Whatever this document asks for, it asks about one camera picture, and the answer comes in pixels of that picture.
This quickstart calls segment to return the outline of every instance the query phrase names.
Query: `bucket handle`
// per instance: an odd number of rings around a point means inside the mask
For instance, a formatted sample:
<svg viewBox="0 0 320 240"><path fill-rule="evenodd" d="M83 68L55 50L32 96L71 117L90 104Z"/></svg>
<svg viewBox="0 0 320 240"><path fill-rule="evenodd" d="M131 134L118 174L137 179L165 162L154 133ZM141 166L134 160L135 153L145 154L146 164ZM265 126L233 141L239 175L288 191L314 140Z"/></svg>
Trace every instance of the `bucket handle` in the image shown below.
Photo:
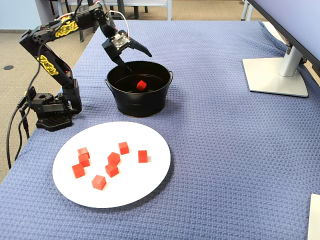
<svg viewBox="0 0 320 240"><path fill-rule="evenodd" d="M171 84L172 80L174 79L174 73L172 71L169 71L170 75L171 75L171 79L169 81L169 85Z"/></svg>
<svg viewBox="0 0 320 240"><path fill-rule="evenodd" d="M113 96L115 96L115 93L114 93L114 91L112 91L112 88L111 88L110 83L108 82L108 80L105 79L104 82L105 82L105 84L108 86L108 88L110 89L110 91L112 92Z"/></svg>

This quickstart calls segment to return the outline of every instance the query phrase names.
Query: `cable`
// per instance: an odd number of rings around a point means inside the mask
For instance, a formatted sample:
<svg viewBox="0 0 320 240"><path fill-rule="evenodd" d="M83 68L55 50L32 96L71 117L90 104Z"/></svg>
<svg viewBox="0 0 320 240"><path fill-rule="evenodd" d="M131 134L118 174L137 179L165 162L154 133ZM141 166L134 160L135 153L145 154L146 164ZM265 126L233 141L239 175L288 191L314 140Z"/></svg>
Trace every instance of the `cable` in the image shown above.
<svg viewBox="0 0 320 240"><path fill-rule="evenodd" d="M21 119L21 121L19 122L18 131L19 131L20 143L19 143L19 148L18 148L18 151L16 152L16 155L15 155L14 160L17 160L17 158L18 158L18 156L19 156L19 153L20 153L20 150L21 150L21 147L22 147L21 124L23 123L23 121L25 120L25 118L28 116L28 114L29 114L29 112L30 112L30 108L31 108L31 99L29 99L29 94L28 94L28 92L29 92L30 88L32 87L32 84L34 83L34 80L36 79L36 77L38 76L38 74L39 74L39 72L40 72L40 67L41 67L41 61L40 61L41 49L42 49L42 47L43 47L46 43L47 43L47 42L44 41L44 42L40 45L40 47L39 47L39 49L38 49L38 53L37 53L37 55L38 55L38 57L39 57L39 59L38 59L38 62L39 62L39 64L38 64L38 70L36 71L35 75L33 76L32 80L31 80L31 82L30 82L30 84L29 84L29 86L28 86L28 88L27 88L27 91L26 91L26 99L27 99L27 102L28 102L28 110L26 111L26 114L24 115L24 117L23 117L23 118Z"/></svg>
<svg viewBox="0 0 320 240"><path fill-rule="evenodd" d="M62 18L64 18L64 17L69 16L69 15L74 14L74 13L75 13L74 11L73 11L73 12L68 12L68 13L66 13L66 14L58 17L56 20L62 19Z"/></svg>
<svg viewBox="0 0 320 240"><path fill-rule="evenodd" d="M80 2L78 3L78 5L76 6L75 10L74 10L74 17L76 17L77 11L79 9L79 7L81 6L83 0L80 0Z"/></svg>
<svg viewBox="0 0 320 240"><path fill-rule="evenodd" d="M299 64L306 64L307 62L308 62L308 59L305 56L302 56Z"/></svg>
<svg viewBox="0 0 320 240"><path fill-rule="evenodd" d="M120 14L123 17L123 20L125 21L125 24L126 24L126 31L127 31L126 35L128 36L128 38L130 38L130 36L129 36L129 26L128 26L128 22L127 22L125 16L119 11L110 10L109 13L117 13L117 14Z"/></svg>
<svg viewBox="0 0 320 240"><path fill-rule="evenodd" d="M8 130L6 132L6 159L8 160L8 166L9 169L11 169L11 160L10 160L10 145L9 145L9 141L10 141L10 131L11 131L11 126L12 126L12 122L14 121L14 118L16 116L16 113L18 112L19 107L17 106L11 116L9 125L8 125Z"/></svg>

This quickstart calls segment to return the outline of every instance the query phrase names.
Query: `table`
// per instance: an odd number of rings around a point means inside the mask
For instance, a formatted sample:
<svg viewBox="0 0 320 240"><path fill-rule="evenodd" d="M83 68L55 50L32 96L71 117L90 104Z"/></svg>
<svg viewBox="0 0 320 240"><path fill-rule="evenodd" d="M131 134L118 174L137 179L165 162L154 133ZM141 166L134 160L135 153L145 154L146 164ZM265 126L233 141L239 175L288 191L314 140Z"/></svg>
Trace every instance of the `table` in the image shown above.
<svg viewBox="0 0 320 240"><path fill-rule="evenodd" d="M148 118L117 110L104 83L115 64L97 30L73 69L83 106L74 125L36 129L0 187L0 239L306 239L311 193L320 193L320 89L306 68L309 98L250 92L242 59L286 49L261 22L128 23L153 57L128 49L122 58L174 72L165 109ZM168 175L123 207L77 205L54 185L54 158L76 133L110 121L158 131Z"/></svg>

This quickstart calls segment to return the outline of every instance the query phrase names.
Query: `red cube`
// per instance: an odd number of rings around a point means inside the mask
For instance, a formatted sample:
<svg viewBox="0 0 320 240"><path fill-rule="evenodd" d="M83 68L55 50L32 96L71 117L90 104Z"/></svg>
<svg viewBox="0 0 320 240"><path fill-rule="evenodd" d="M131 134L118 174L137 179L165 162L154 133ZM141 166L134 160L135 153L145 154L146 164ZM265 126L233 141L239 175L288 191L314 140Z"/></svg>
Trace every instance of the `red cube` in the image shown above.
<svg viewBox="0 0 320 240"><path fill-rule="evenodd" d="M81 148L81 149L78 149L78 155L80 156L80 155L82 155L82 154L87 154L87 155L88 155L88 158L90 158L89 152L88 152L88 150L87 150L86 147Z"/></svg>
<svg viewBox="0 0 320 240"><path fill-rule="evenodd" d="M115 152L110 153L110 155L108 156L108 164L113 163L115 165L118 165L119 162L120 162L120 155Z"/></svg>
<svg viewBox="0 0 320 240"><path fill-rule="evenodd" d="M94 189L102 190L107 184L106 178L104 176L96 175L92 180L92 186Z"/></svg>
<svg viewBox="0 0 320 240"><path fill-rule="evenodd" d="M119 143L119 150L121 155L129 153L129 147L126 141Z"/></svg>
<svg viewBox="0 0 320 240"><path fill-rule="evenodd" d="M148 154L147 150L138 151L139 163L147 163L148 162Z"/></svg>
<svg viewBox="0 0 320 240"><path fill-rule="evenodd" d="M138 82L138 84L136 85L136 89L138 89L139 91L145 90L146 87L147 87L147 84L142 80Z"/></svg>
<svg viewBox="0 0 320 240"><path fill-rule="evenodd" d="M119 173L119 169L117 165L115 165L114 163L109 163L107 166L105 166L105 171L110 178L112 178L113 176Z"/></svg>
<svg viewBox="0 0 320 240"><path fill-rule="evenodd" d="M80 156L78 156L79 159L79 163L82 164L82 167L88 167L90 166L90 162L89 162L89 158L87 154L82 154Z"/></svg>
<svg viewBox="0 0 320 240"><path fill-rule="evenodd" d="M81 163L72 166L72 170L76 179L85 175L85 169Z"/></svg>

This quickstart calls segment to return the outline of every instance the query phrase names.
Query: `black robotic arm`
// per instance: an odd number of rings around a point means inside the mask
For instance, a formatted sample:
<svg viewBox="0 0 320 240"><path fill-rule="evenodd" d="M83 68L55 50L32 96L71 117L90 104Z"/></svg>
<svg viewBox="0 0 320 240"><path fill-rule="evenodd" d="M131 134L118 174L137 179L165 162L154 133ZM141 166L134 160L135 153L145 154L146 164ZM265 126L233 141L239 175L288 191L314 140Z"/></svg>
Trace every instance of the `black robotic arm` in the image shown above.
<svg viewBox="0 0 320 240"><path fill-rule="evenodd" d="M20 44L37 60L41 66L61 86L62 93L53 96L50 93L36 93L31 88L27 93L31 102L27 102L38 117L36 126L48 131L56 131L72 125L72 115L82 110L78 81L73 77L71 68L58 57L46 43L68 36L79 30L95 26L98 22L107 40L102 47L116 64L126 68L120 54L126 48L137 49L149 57L151 53L146 47L129 38L125 31L117 30L109 13L104 13L100 3L79 7L76 15L68 15L62 19L38 26L25 32Z"/></svg>

